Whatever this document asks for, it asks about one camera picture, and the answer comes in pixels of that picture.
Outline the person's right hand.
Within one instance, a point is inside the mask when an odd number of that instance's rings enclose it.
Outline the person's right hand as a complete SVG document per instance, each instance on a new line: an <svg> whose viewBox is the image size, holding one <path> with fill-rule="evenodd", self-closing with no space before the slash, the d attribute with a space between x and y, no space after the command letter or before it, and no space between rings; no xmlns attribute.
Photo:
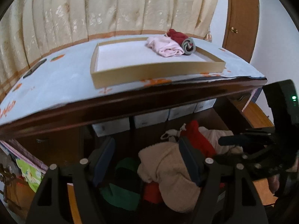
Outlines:
<svg viewBox="0 0 299 224"><path fill-rule="evenodd" d="M268 180L268 185L269 185L269 190L271 191L272 194L274 194L278 189L279 189L279 175L274 175L269 178Z"/></svg>

